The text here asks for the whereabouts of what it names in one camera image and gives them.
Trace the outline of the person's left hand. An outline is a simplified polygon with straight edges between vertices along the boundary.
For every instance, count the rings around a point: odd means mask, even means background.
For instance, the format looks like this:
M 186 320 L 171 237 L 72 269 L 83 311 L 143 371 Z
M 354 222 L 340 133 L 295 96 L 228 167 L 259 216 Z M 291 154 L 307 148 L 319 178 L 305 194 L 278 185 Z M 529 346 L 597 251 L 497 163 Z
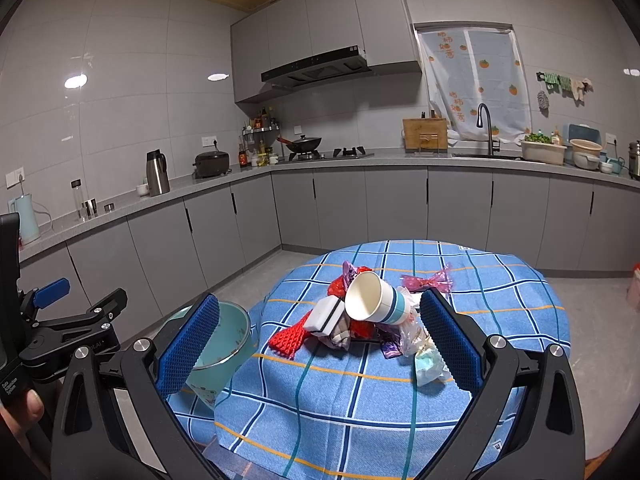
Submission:
M 43 413 L 43 402 L 34 389 L 26 391 L 23 399 L 12 404 L 9 408 L 1 407 L 2 419 L 31 460 L 34 459 L 34 456 L 32 456 L 32 450 L 26 434 L 33 426 L 38 424 Z

